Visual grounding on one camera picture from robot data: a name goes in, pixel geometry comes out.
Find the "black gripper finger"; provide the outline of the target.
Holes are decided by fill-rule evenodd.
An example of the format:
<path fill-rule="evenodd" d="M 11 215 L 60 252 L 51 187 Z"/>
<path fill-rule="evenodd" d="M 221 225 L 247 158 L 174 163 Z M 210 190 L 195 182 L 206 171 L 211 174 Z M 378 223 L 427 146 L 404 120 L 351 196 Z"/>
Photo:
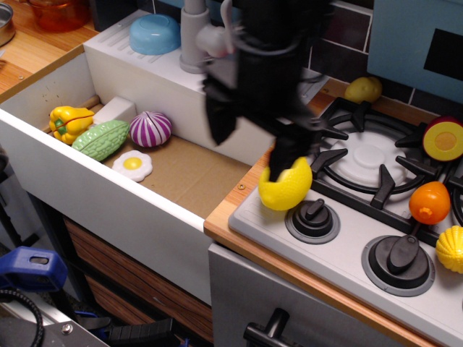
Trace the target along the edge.
<path fill-rule="evenodd" d="M 205 110 L 213 141 L 220 145 L 226 141 L 236 128 L 237 117 L 230 102 L 207 97 Z"/>
<path fill-rule="evenodd" d="M 301 138 L 278 136 L 270 154 L 270 181 L 277 181 L 284 170 L 290 169 L 298 158 L 306 158 L 318 147 L 316 135 Z"/>

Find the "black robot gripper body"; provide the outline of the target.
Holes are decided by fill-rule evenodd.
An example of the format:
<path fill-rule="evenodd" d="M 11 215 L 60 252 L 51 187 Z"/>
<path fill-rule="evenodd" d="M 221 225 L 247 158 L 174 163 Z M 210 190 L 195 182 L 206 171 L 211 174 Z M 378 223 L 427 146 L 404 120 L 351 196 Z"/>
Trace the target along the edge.
<path fill-rule="evenodd" d="M 230 102 L 243 116 L 275 136 L 301 138 L 322 130 L 322 121 L 302 103 L 300 52 L 239 49 L 231 59 L 205 65 L 207 97 Z"/>

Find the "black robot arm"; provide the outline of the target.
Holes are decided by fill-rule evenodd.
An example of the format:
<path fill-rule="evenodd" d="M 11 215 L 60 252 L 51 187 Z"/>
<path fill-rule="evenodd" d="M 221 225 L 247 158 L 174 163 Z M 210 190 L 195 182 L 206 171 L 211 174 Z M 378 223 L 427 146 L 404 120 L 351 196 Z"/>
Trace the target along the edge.
<path fill-rule="evenodd" d="M 276 138 L 269 160 L 275 182 L 315 147 L 324 128 L 301 101 L 298 87 L 309 48 L 328 26 L 329 1 L 236 1 L 240 27 L 232 34 L 236 54 L 231 76 L 221 60 L 206 65 L 205 110 L 211 136 L 220 145 L 245 117 Z"/>

